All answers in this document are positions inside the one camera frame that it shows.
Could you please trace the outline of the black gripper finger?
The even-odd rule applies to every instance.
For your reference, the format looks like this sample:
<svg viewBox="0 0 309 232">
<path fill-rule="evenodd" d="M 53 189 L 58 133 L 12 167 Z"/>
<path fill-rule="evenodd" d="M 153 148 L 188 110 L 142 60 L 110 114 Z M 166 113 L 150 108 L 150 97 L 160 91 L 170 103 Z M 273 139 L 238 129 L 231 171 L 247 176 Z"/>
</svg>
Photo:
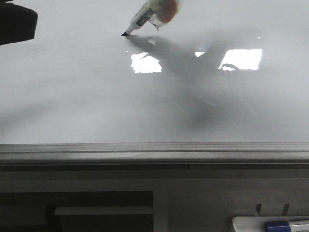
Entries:
<svg viewBox="0 0 309 232">
<path fill-rule="evenodd" d="M 11 0 L 2 0 L 0 2 L 0 44 L 34 39 L 37 20 L 36 11 L 13 4 Z"/>
</svg>

